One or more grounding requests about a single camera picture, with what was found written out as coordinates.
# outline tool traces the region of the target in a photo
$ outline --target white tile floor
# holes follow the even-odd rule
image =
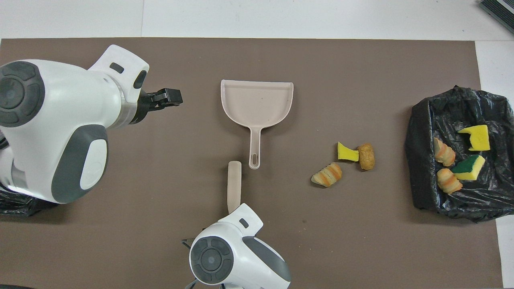
[[[514,34],[476,0],[1,0],[2,38],[234,37],[473,40],[482,89],[514,103]],[[497,220],[514,287],[514,215]]]

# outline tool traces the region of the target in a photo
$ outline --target robotic arm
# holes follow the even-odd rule
[[[2,187],[60,204],[85,195],[105,171],[107,128],[182,103],[176,89],[142,91],[148,70],[116,45],[88,70],[45,60],[0,67]]]

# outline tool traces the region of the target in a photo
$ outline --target white dustpan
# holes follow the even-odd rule
[[[250,129],[248,165],[261,165],[261,130],[281,122],[292,103],[292,82],[222,80],[222,105],[234,122]]]

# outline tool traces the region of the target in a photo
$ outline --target dustpan handle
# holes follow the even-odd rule
[[[248,166],[256,170],[261,165],[261,129],[250,128],[250,157]]]

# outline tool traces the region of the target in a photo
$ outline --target brown table surface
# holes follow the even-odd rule
[[[109,131],[106,174],[85,197],[1,217],[0,283],[183,288],[193,275],[180,240],[227,214],[227,164],[239,160],[242,201],[289,264],[291,289],[502,286],[495,222],[415,209],[403,152],[413,105],[456,84],[480,88],[473,42],[3,39],[0,64],[89,68],[110,44],[150,64],[146,91],[178,88],[184,103]],[[258,170],[248,129],[223,111],[222,79],[295,85],[289,115],[263,131]],[[336,161],[338,141],[372,143],[376,167],[342,162],[342,180],[320,188],[310,177]]]

